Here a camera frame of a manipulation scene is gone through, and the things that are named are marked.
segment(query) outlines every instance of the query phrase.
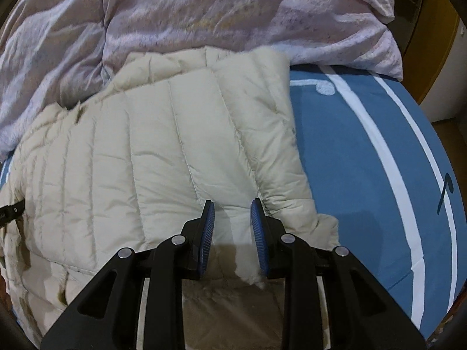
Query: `mattress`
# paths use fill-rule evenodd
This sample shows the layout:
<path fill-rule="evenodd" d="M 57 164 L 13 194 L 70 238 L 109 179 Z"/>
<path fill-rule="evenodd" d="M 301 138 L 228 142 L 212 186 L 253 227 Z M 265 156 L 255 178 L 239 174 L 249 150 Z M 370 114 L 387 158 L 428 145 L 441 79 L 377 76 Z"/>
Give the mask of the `mattress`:
<path fill-rule="evenodd" d="M 428 337 L 467 277 L 465 214 L 440 140 L 397 81 L 329 66 L 294 67 L 290 78 L 318 212 L 339 219 L 340 242 Z M 441 198 L 446 175 L 454 192 Z"/>

